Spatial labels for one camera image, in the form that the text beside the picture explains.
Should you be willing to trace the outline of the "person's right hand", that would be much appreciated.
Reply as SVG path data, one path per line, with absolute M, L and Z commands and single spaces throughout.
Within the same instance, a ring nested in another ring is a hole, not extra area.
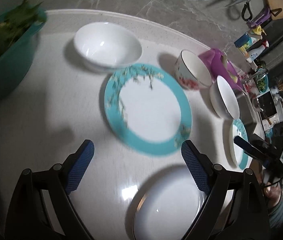
M 267 208 L 271 209 L 275 207 L 279 203 L 281 196 L 282 196 L 280 183 L 277 183 L 274 185 L 268 185 L 264 189 L 264 194 L 266 198 L 268 199 Z

